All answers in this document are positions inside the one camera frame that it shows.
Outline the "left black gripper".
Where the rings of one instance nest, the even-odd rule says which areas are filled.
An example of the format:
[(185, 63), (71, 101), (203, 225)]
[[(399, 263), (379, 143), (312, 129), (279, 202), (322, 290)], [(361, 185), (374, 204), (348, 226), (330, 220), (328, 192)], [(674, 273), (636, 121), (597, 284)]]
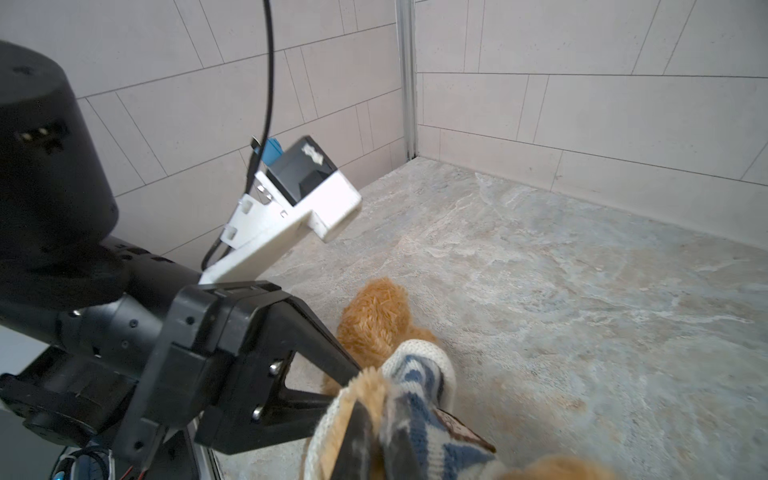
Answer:
[(300, 357), (339, 384), (358, 363), (299, 298), (265, 281), (179, 291), (112, 444), (150, 462), (166, 433), (199, 422), (194, 440), (226, 455), (307, 438), (331, 397), (286, 380)]

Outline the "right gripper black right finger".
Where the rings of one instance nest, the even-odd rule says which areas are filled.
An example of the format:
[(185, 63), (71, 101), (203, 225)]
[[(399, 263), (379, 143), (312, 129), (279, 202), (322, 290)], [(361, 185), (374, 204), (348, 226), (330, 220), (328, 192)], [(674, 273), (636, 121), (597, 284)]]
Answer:
[(389, 397), (385, 403), (379, 442), (385, 478), (388, 480), (422, 479), (409, 435), (410, 416), (404, 399)]

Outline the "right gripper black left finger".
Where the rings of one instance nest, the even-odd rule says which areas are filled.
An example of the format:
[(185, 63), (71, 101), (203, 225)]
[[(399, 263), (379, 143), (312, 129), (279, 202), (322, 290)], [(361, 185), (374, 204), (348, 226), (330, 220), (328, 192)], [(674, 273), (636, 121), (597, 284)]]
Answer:
[(330, 479), (369, 480), (375, 439), (370, 414), (356, 401)]

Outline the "blue white striped knit sweater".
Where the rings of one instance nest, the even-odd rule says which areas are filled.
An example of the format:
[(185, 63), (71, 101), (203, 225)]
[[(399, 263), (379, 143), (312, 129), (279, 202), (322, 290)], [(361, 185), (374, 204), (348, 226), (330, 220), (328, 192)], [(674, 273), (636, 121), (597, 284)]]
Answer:
[(309, 441), (305, 479), (330, 479), (356, 401), (373, 423), (374, 456), (370, 479), (386, 479), (379, 442), (385, 403), (404, 399), (409, 435), (422, 479), (494, 479), (506, 467), (489, 442), (456, 418), (453, 365), (443, 349), (423, 340), (403, 342), (379, 368), (368, 367), (336, 395)]

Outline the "brown teddy bear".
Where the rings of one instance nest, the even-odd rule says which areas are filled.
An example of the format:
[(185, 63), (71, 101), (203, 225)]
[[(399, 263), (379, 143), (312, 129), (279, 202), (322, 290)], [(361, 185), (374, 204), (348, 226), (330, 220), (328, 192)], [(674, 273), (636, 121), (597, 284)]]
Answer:
[[(381, 367), (408, 340), (423, 340), (440, 347), (431, 331), (414, 325), (405, 288), (388, 278), (371, 280), (356, 294), (342, 312), (337, 338), (362, 370)], [(326, 377), (323, 390), (334, 400), (348, 383), (339, 384)], [(523, 468), (504, 465), (505, 471), (494, 479), (613, 479), (616, 476), (603, 465), (571, 456), (545, 456)]]

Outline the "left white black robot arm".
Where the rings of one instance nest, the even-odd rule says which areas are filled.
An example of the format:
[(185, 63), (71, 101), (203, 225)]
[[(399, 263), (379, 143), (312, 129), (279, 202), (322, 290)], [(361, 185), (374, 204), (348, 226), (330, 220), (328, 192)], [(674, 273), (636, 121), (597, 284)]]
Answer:
[(289, 389), (296, 356), (339, 383), (358, 363), (300, 299), (262, 279), (308, 232), (334, 238), (361, 197), (311, 137), (251, 175), (229, 252), (196, 272), (113, 236), (119, 218), (64, 70), (1, 45), (1, 322), (47, 344), (2, 402), (65, 445), (104, 437), (147, 470), (164, 438), (236, 454), (309, 437), (330, 398)]

